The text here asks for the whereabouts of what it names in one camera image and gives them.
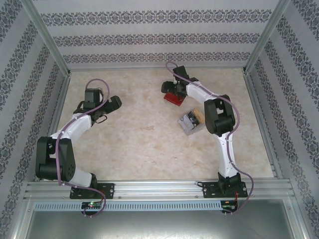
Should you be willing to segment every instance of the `red object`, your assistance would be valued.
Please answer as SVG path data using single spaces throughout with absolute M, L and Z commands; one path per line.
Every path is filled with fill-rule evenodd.
M 165 94 L 164 99 L 177 105 L 177 106 L 180 106 L 181 103 L 183 103 L 185 97 L 176 96 L 176 95 L 168 92 Z

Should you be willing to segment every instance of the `small box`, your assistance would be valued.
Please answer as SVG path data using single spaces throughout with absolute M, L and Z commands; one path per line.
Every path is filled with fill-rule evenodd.
M 180 117 L 177 122 L 181 125 L 186 135 L 191 135 L 203 129 L 205 117 L 198 108 L 194 108 Z

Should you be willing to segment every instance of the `black mounting plate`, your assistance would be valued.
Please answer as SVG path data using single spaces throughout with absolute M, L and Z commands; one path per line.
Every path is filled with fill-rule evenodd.
M 97 190 L 105 194 L 106 199 L 113 199 L 114 183 L 98 183 Z M 101 199 L 99 193 L 87 189 L 71 188 L 70 199 Z
M 238 198 L 247 198 L 247 188 L 244 182 L 240 182 L 238 186 L 233 186 L 228 189 L 224 194 L 218 187 L 218 182 L 203 182 L 204 198 L 235 198 L 235 193 L 238 193 Z

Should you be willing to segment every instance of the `marble floor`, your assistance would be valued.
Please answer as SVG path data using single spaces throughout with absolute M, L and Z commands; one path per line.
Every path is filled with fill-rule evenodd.
M 241 116 L 234 133 L 237 166 L 253 177 L 273 177 L 241 70 L 186 70 L 213 92 L 228 94 L 237 106 Z M 217 178 L 219 155 L 213 136 L 206 128 L 186 136 L 177 123 L 194 107 L 204 112 L 203 106 L 189 97 L 180 107 L 164 100 L 161 84 L 173 80 L 166 69 L 72 73 L 59 128 L 84 100 L 85 85 L 93 78 L 106 80 L 111 96 L 119 96 L 123 104 L 73 146 L 77 167 L 95 173 L 98 180 Z

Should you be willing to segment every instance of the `gray floor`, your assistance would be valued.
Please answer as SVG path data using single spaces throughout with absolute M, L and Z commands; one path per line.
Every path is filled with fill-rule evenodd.
M 35 212 L 28 239 L 290 239 L 281 200 L 250 201 L 237 215 L 219 211 Z

